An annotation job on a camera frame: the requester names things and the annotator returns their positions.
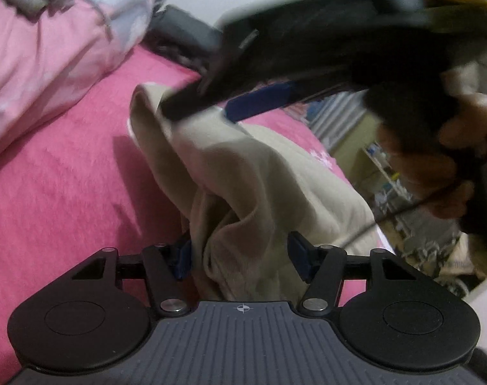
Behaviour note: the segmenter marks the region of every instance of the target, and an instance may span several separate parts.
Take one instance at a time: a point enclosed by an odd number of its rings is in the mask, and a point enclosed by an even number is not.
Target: human hand
[[[438,132],[439,142],[449,149],[487,147],[487,95],[459,96],[460,111]],[[449,186],[456,178],[456,163],[443,154],[403,152],[392,129],[381,125],[378,142],[390,154],[390,165],[402,176],[403,184],[417,198],[424,199]],[[472,181],[464,181],[456,190],[426,204],[438,218],[459,218],[466,213],[466,203],[474,195]]]

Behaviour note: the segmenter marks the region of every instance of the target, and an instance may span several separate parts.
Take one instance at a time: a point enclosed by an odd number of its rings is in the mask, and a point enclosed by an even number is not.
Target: metal screw
[[[160,307],[163,311],[179,312],[186,308],[186,302],[177,298],[169,298],[168,300],[162,301]]]
[[[327,301],[322,300],[322,298],[308,298],[302,305],[306,310],[310,311],[323,311],[328,306]]]

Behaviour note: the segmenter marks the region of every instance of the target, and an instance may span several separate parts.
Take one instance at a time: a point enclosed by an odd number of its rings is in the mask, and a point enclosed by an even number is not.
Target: blurry black object
[[[223,25],[208,73],[163,99],[161,112],[177,122],[269,81],[289,84],[290,93],[281,94],[286,105],[367,90],[365,107],[393,129],[405,151],[444,153],[456,162],[457,179],[424,201],[441,198],[462,181],[474,182],[474,197],[459,225],[487,249],[486,160],[471,148],[446,150],[437,138],[459,110],[457,99],[445,92],[441,74],[473,61],[487,48],[487,1],[464,1],[469,3],[290,0],[244,13]],[[363,227],[342,247],[371,227]]]
[[[204,74],[221,36],[219,30],[168,5],[154,14],[144,43],[157,55]]]
[[[487,383],[487,353],[476,347],[468,362],[468,369]]]

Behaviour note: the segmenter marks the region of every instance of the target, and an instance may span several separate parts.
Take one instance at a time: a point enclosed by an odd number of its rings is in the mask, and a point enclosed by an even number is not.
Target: beige cloth
[[[452,253],[442,266],[440,276],[473,275],[476,269],[470,258],[468,235],[462,233]]]
[[[270,129],[230,123],[216,107],[171,126],[158,107],[164,90],[136,88],[129,130],[158,185],[190,221],[201,297],[297,302],[307,286],[288,259],[288,233],[338,244],[373,220],[370,208]],[[371,231],[348,252],[368,255],[377,244]]]

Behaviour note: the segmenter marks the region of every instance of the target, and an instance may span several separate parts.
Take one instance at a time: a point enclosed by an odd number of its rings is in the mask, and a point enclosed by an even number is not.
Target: pink bedsheet
[[[137,47],[71,110],[0,155],[0,382],[18,369],[6,323],[19,303],[102,247],[136,253],[180,234],[178,211],[127,136],[126,119],[136,84],[176,86],[192,77]],[[309,129],[282,111],[249,122],[297,142],[343,177]],[[346,283],[342,301],[362,290],[362,282]]]
[[[120,46],[83,0],[37,22],[0,0],[0,153],[77,103],[124,59]]]

